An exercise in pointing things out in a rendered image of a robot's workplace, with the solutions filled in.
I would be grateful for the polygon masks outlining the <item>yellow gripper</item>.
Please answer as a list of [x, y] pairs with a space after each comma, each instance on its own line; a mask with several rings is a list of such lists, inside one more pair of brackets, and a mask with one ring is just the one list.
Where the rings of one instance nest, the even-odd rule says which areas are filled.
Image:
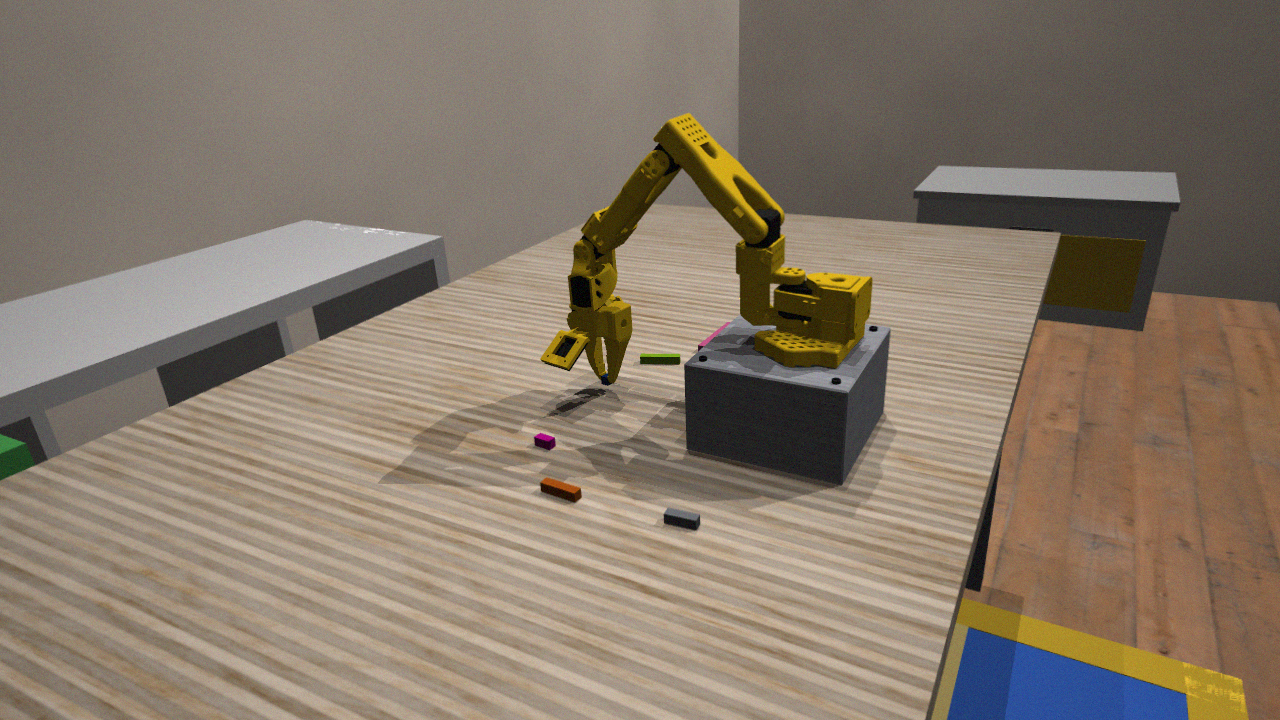
[[611, 297], [595, 311], [572, 309], [567, 323], [570, 331], [559, 331], [550, 342], [541, 363], [570, 372], [585, 348], [588, 361], [602, 380], [605, 374], [603, 363], [602, 337], [605, 342], [608, 380], [613, 384], [620, 374], [625, 351], [632, 334], [631, 305], [620, 296]]

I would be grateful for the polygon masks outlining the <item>orange rectangular rod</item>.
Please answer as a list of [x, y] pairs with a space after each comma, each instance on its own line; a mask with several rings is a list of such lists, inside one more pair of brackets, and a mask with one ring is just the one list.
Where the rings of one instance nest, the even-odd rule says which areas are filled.
[[577, 502], [579, 498], [582, 497], [581, 488], [550, 478], [545, 478], [544, 480], [541, 480], [540, 487], [541, 492], [547, 495], [553, 495], [556, 497], [570, 500], [572, 502]]

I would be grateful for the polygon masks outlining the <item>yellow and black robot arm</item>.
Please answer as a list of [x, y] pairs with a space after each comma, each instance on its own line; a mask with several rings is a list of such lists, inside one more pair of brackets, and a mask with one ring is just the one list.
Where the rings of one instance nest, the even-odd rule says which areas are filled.
[[[776, 331], [756, 332], [755, 350], [785, 366], [837, 368], [865, 332], [865, 323], [856, 333], [850, 332], [850, 313], [852, 290], [867, 277], [806, 275], [803, 269], [782, 266], [785, 234], [780, 234], [780, 225], [785, 211], [690, 113], [667, 120], [653, 140], [657, 147], [643, 159], [611, 206], [594, 211], [582, 225], [568, 275], [571, 307], [595, 311], [605, 304], [618, 275], [613, 249], [628, 240], [637, 222], [684, 168], [742, 237], [736, 243], [740, 315], [753, 325], [776, 325]], [[780, 284], [774, 290], [774, 309], [771, 284]]]

